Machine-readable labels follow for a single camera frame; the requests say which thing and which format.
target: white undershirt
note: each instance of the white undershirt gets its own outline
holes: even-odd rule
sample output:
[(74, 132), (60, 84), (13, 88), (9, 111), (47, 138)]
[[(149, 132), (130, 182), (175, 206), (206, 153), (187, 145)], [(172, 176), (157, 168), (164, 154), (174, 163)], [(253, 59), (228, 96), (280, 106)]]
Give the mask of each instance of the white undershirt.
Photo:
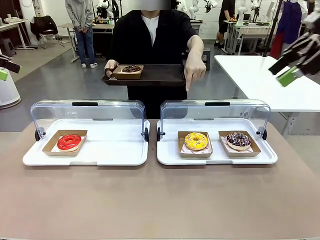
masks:
[(152, 46), (154, 46), (154, 43), (156, 40), (156, 35), (157, 35), (159, 16), (156, 16), (154, 18), (147, 18), (147, 17), (141, 15), (141, 17), (149, 30), (149, 33), (151, 36), (151, 43), (152, 43)]

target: white cylinder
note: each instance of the white cylinder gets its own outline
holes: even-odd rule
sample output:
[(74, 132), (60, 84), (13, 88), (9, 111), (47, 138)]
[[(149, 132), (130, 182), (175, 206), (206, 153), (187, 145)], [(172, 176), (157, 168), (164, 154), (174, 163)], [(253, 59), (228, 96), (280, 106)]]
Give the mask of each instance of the white cylinder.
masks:
[(34, 4), (32, 3), (32, 0), (19, 0), (20, 7), (22, 11), (22, 15), (24, 19), (28, 19), (28, 21), (25, 22), (26, 30), (30, 39), (30, 42), (32, 45), (38, 45), (39, 41), (37, 40), (36, 36), (31, 32), (30, 29), (30, 21), (33, 17), (36, 16)]
[(10, 72), (7, 69), (4, 69), (3, 71), (8, 73), (8, 77), (6, 81), (0, 80), (0, 109), (14, 106), (21, 100)]

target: brown paper box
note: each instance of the brown paper box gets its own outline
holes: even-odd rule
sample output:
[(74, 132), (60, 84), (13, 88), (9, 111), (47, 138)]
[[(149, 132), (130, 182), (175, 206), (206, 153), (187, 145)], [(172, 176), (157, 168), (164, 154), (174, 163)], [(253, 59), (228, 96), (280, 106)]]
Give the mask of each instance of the brown paper box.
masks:
[(114, 71), (113, 71), (113, 75), (116, 79), (118, 80), (139, 80), (141, 77), (141, 74), (144, 70), (144, 66), (142, 65), (138, 65), (141, 68), (141, 71), (137, 71), (135, 73), (125, 73), (125, 72), (121, 72), (122, 69), (124, 69), (125, 67), (129, 67), (129, 65), (121, 65), (118, 66)]
[[(252, 153), (249, 152), (229, 152), (226, 145), (222, 141), (221, 137), (226, 137), (227, 135), (231, 133), (242, 133), (244, 135), (247, 135), (251, 139), (251, 148), (253, 150)], [(256, 157), (258, 154), (261, 153), (260, 148), (256, 144), (254, 138), (247, 132), (247, 131), (219, 131), (219, 139), (221, 141), (221, 144), (225, 150), (226, 155), (229, 158), (239, 158), (239, 157)]]
[[(44, 148), (42, 149), (42, 152), (44, 152), (45, 154), (47, 154), (48, 156), (59, 156), (59, 157), (76, 157), (82, 147), (82, 145), (84, 144), (86, 138), (87, 138), (87, 130), (58, 130), (53, 136), (52, 138), (48, 141), (48, 143), (44, 146)], [(79, 147), (77, 148), (77, 150), (75, 151), (71, 151), (71, 152), (52, 152), (52, 148), (57, 144), (58, 140), (60, 139), (60, 137), (63, 137), (65, 135), (69, 135), (69, 134), (77, 134), (81, 137), (84, 137), (82, 139), (82, 141), (79, 144)]]
[[(208, 144), (211, 145), (211, 152), (204, 153), (204, 154), (191, 154), (191, 153), (181, 152), (181, 149), (185, 143), (186, 136), (191, 133), (201, 133), (201, 134), (205, 135), (208, 138)], [(182, 158), (204, 158), (205, 159), (205, 158), (210, 158), (210, 156), (212, 155), (214, 150), (213, 150), (213, 147), (211, 144), (209, 134), (206, 131), (196, 131), (196, 132), (194, 132), (194, 131), (178, 131), (178, 151), (179, 151), (180, 157), (182, 157)]]

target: neck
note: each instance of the neck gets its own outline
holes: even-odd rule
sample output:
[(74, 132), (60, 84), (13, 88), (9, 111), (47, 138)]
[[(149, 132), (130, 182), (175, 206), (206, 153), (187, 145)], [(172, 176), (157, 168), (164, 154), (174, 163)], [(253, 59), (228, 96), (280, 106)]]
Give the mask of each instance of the neck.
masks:
[(160, 15), (160, 10), (154, 10), (154, 11), (141, 10), (141, 14), (142, 16), (148, 19), (153, 19)]

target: blue jeans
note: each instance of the blue jeans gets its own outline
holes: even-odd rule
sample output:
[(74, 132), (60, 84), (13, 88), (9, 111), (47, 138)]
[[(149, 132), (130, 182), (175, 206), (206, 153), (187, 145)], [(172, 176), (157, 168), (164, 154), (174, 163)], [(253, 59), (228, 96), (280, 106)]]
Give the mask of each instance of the blue jeans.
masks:
[(95, 50), (94, 50), (94, 35), (92, 32), (92, 27), (90, 27), (86, 33), (82, 31), (78, 31), (76, 28), (74, 28), (76, 39), (78, 42), (78, 52), (79, 57), (82, 64), (86, 63), (86, 51), (85, 51), (85, 44), (86, 44), (86, 50), (88, 53), (88, 57), (90, 59), (90, 63), (94, 64), (96, 62), (95, 60)]

